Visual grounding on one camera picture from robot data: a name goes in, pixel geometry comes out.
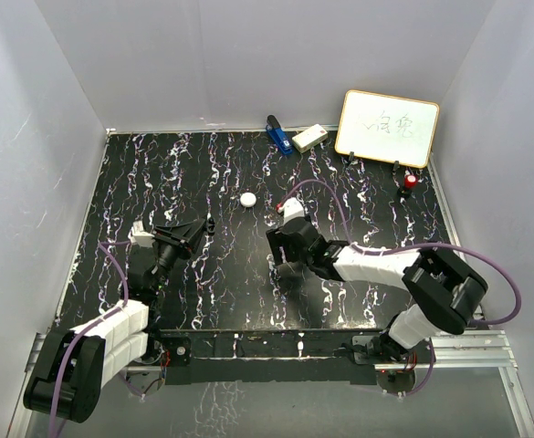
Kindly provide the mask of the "white earbud charging case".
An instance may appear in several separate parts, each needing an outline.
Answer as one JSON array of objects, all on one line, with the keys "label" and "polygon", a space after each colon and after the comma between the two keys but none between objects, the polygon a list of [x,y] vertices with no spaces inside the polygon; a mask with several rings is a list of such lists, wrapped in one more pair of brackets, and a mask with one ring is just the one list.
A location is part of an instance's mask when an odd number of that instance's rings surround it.
[{"label": "white earbud charging case", "polygon": [[257,197],[251,192],[242,193],[239,202],[245,208],[252,208],[257,203]]}]

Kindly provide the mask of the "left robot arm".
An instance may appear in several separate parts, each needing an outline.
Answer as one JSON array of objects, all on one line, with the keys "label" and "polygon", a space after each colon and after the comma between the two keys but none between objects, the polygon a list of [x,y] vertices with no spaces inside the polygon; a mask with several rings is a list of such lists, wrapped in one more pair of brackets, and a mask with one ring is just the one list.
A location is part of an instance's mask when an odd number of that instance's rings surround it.
[{"label": "left robot arm", "polygon": [[160,290],[175,265],[190,259],[214,231],[210,216],[150,232],[135,222],[125,243],[129,254],[120,270],[120,300],[85,324],[45,336],[24,390],[25,408],[52,420],[85,422],[102,388],[124,367],[136,359],[157,361],[163,343],[150,331]]}]

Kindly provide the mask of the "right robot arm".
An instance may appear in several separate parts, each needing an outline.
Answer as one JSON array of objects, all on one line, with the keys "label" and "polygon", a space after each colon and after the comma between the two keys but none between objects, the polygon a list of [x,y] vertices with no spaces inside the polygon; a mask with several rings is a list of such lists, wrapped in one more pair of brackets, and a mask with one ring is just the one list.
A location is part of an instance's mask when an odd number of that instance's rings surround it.
[{"label": "right robot arm", "polygon": [[366,281],[406,290],[414,304],[394,316],[364,345],[349,343],[353,357],[400,362],[440,331],[463,334],[487,292],[486,280],[452,249],[438,244],[396,253],[328,240],[307,217],[266,233],[276,267],[302,266],[321,279]]}]

